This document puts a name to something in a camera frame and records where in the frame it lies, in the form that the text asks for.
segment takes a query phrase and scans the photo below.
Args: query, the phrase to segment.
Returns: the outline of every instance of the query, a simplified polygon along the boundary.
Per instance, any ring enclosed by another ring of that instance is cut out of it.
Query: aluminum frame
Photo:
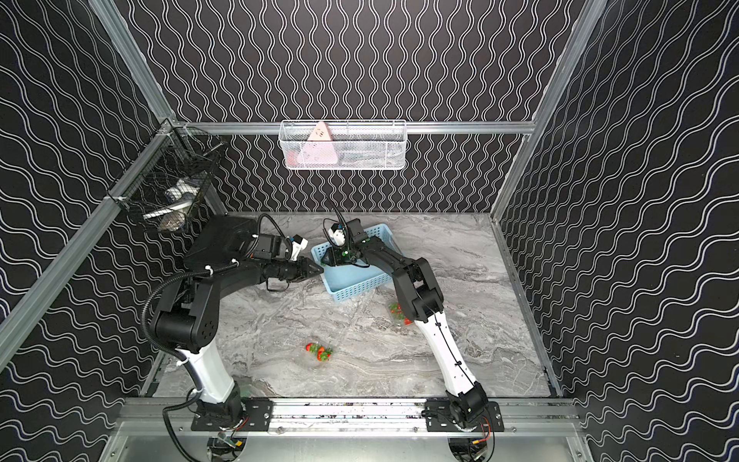
[[[508,243],[505,241],[505,237],[503,236],[503,230],[494,218],[490,219],[490,226],[493,228],[493,235],[495,236],[495,242],[498,244],[500,256],[503,258],[505,270],[511,278],[513,292],[516,294],[516,298],[518,299],[518,306],[521,308],[521,314],[523,315],[523,320],[528,328],[528,334],[531,337],[531,341],[534,343],[534,350],[537,352],[537,356],[539,356],[539,361],[541,361],[542,366],[544,366],[544,371],[547,374],[549,383],[554,388],[554,392],[557,396],[561,397],[564,395],[562,385],[559,384],[559,380],[554,374],[552,361],[549,359],[549,354],[547,353],[546,348],[544,348],[542,335],[539,333],[536,321],[534,321],[534,312],[531,310],[523,284],[521,284],[521,279],[518,277],[518,271],[516,270],[516,265],[511,257],[511,252],[508,249]]]
[[[228,215],[228,210],[226,210],[226,206],[223,205],[223,201],[218,195],[218,191],[216,191],[216,187],[213,186],[213,183],[211,183],[205,191],[205,203],[208,204],[208,207],[210,207],[216,215]]]
[[[496,438],[581,438],[574,402],[561,398],[496,398],[505,432]],[[166,436],[162,408],[181,398],[127,398],[115,423],[113,437]],[[270,429],[275,438],[467,438],[482,432],[427,432],[421,416],[425,398],[272,398]],[[170,413],[177,435],[216,436],[190,430],[192,412]],[[238,431],[236,436],[249,436]]]
[[[131,77],[139,87],[146,103],[149,105],[154,116],[163,122],[167,119],[174,120],[174,110],[164,96],[162,87],[154,78],[151,67],[146,63],[141,50],[131,35],[126,20],[120,14],[114,0],[89,0],[92,11],[100,19],[100,23],[108,32],[110,41],[116,51],[123,58],[123,62],[129,68]]]
[[[280,122],[180,122],[213,135],[278,135]],[[534,122],[406,122],[408,135],[531,134]]]
[[[125,194],[129,185],[156,153],[157,148],[169,139],[171,128],[168,122],[162,124],[157,134],[110,190],[111,196]],[[0,369],[13,358],[119,212],[118,204],[109,197],[103,198],[85,223],[61,249],[59,255],[10,311],[10,315],[0,325]]]
[[[607,0],[587,0],[582,6],[577,23],[573,27],[572,34],[567,45],[565,45],[565,50],[562,52],[562,57],[552,74],[542,100],[539,102],[539,107],[534,113],[536,128],[519,148],[513,165],[508,170],[503,187],[500,189],[498,197],[495,200],[495,204],[491,210],[495,220],[501,218],[505,208],[508,206],[508,202],[511,200],[511,196],[513,196],[516,190],[516,186],[521,181],[528,161],[534,154],[534,149],[539,144],[539,140],[544,135],[544,131],[549,125],[549,120],[554,115],[554,110],[557,104],[559,104],[559,99],[562,97],[567,84],[572,78],[572,73],[577,63],[579,63],[582,53],[585,51],[585,46],[588,44],[590,35],[593,33],[598,20],[603,15],[606,4]]]

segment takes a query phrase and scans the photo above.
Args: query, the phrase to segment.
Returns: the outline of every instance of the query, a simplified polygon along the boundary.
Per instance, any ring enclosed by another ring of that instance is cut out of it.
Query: gray marble tabletop
[[[330,214],[273,216],[287,235],[309,240],[302,255],[325,242],[321,222]],[[489,396],[549,395],[486,215],[346,214],[354,217],[365,228],[386,223],[406,256],[429,261],[452,335]],[[319,277],[285,293],[249,287],[221,300],[216,343],[244,395],[444,396],[421,332],[390,319],[394,301],[392,284],[338,304]],[[308,342],[332,347],[330,360],[307,353]],[[187,372],[170,361],[156,396],[183,395],[190,386]]]

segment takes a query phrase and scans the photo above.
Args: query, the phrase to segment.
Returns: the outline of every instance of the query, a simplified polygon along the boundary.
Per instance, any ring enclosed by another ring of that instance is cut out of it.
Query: metal mounting plate
[[[244,411],[249,416],[249,420],[240,429],[242,432],[266,432],[270,429],[270,421],[272,421],[272,409],[274,403],[266,398],[241,398]],[[208,425],[208,418],[195,415],[192,419],[190,429],[193,432],[213,432],[217,429],[213,425]]]
[[[452,432],[457,428],[449,413],[448,399],[429,399],[424,405],[424,409],[429,411],[430,415],[426,415],[426,431],[427,432]],[[500,406],[495,401],[488,402],[488,412],[483,414],[490,420],[493,432],[504,432],[503,417],[500,414]]]

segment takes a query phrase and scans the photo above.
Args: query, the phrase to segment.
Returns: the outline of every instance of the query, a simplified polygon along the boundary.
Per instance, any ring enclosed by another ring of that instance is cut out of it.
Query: blue plastic basket
[[[382,242],[385,242],[392,250],[401,255],[403,254],[395,244],[392,238],[392,232],[386,224],[381,223],[380,225],[365,228],[364,230],[370,236],[377,236],[382,239]],[[314,245],[310,249],[310,254],[313,255],[316,263],[321,264],[321,258],[323,258],[330,246],[330,243],[324,242],[320,245]],[[359,264],[366,265],[361,260],[359,260]],[[392,277],[389,274],[386,274],[376,266],[357,268],[356,266],[345,265],[324,266],[323,268],[324,273],[321,275],[321,279],[324,281],[326,291],[333,295],[333,299],[337,303],[392,281]]]

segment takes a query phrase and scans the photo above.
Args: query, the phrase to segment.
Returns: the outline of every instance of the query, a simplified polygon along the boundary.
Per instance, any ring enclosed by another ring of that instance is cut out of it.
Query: black wall panel
[[[117,0],[182,120],[530,120],[582,0]]]
[[[610,1],[501,222],[598,461],[739,458],[738,24]]]
[[[84,0],[0,1],[0,319],[157,121]]]
[[[522,135],[409,136],[407,167],[288,170],[277,137],[233,139],[214,180],[231,211],[488,213]]]
[[[192,240],[145,234],[119,215],[0,373],[0,461],[100,457],[124,397],[138,395],[156,356],[138,311],[183,269]]]

